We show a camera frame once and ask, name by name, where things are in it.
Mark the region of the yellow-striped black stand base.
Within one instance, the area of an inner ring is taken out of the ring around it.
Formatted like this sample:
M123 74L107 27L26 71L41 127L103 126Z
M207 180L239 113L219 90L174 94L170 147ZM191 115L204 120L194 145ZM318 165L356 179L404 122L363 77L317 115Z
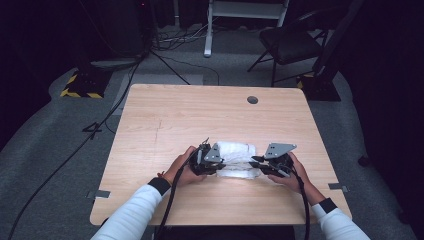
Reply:
M332 81L324 81L314 75L304 74L296 78L296 84L308 101L339 102L341 100Z
M94 70L88 74L76 70L67 81L60 96L101 99L105 95L111 76L112 73L109 71Z

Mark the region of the grey tape piece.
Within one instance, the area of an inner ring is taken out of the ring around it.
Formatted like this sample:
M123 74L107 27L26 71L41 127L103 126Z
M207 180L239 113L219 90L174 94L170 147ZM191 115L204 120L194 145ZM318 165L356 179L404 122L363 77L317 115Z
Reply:
M97 198L108 198L110 196L110 191L104 191L104 190L95 190L95 191L88 191L86 194L86 197L88 199L97 199Z
M328 187L330 190L341 190L344 193L347 193L350 191L350 189L347 186L341 183L329 183Z

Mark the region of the black slanted stand pole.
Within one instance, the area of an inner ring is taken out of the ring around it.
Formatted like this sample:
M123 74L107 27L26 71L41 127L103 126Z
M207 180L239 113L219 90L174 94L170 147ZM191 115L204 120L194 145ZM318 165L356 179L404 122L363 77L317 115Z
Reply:
M365 0L352 0L347 8L346 15L341 19L333 35L327 43L322 56L316 63L318 71L315 76L321 81L331 81L337 72L336 49L341 42L345 32L354 20Z

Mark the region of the black computer tower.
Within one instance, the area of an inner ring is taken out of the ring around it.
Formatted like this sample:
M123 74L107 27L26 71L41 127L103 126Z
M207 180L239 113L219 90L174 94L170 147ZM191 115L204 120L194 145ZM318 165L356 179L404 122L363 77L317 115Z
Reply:
M98 0L105 37L121 56L143 55L151 43L150 0Z

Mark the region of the white towel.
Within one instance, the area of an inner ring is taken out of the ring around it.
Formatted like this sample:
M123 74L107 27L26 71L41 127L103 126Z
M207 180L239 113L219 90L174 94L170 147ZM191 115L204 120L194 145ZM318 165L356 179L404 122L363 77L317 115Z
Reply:
M224 167L218 177L231 177L242 179L254 179L261 174L257 168L253 168L249 162L253 162L252 156L256 154L256 147L252 144L240 142L225 142L218 143L220 156L224 159Z

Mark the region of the black folding chair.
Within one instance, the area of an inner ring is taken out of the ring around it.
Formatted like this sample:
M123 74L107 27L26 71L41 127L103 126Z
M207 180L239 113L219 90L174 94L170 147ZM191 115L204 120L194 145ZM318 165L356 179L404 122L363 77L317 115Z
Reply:
M280 79L276 78L278 65L289 65L322 55L328 34L336 23L337 8L327 8L308 12L289 24L263 30L259 39L265 51L248 68L250 72L257 64L271 61L271 86Z

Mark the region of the person's left hand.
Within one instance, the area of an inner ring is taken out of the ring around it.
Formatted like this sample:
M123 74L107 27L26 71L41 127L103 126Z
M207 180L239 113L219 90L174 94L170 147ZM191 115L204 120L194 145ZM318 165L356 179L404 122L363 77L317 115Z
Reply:
M196 175L189 166L185 166L185 161L196 150L194 146L190 146L187 150L179 155L164 172L163 178L169 183L177 183L178 186L184 186L191 183L201 182L207 178L206 175Z

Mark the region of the person's right hand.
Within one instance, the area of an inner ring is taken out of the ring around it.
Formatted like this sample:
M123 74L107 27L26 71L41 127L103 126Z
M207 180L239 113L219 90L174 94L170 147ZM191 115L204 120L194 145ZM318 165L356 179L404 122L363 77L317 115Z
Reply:
M294 153L289 152L293 160L293 167L297 174L291 177L277 177L269 175L268 178L277 183L288 187L297 193L304 193L310 205L315 205L325 199L325 196L312 184L302 163L297 159Z

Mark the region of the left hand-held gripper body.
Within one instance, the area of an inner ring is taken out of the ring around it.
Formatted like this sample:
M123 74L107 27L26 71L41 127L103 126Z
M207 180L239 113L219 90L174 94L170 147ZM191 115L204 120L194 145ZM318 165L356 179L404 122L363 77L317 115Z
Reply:
M211 145L206 139L189 157L188 165L196 175L210 175L215 170L223 169L218 168L218 164L223 161L218 144Z

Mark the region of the white desk frame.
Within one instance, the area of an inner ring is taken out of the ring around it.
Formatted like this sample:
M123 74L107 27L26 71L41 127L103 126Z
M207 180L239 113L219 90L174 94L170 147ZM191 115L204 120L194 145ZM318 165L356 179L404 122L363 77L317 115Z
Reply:
M284 22L290 0L281 3L249 3L222 0L209 0L207 11L207 33L203 55L212 55L213 20L215 17L235 17L277 20L277 25Z

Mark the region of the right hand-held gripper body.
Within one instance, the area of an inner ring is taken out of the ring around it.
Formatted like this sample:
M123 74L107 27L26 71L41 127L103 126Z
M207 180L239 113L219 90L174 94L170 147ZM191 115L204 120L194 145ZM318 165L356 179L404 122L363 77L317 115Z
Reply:
M289 152L295 148L295 144L270 143L262 156L263 164L259 169L265 175L289 177L293 170L293 160Z

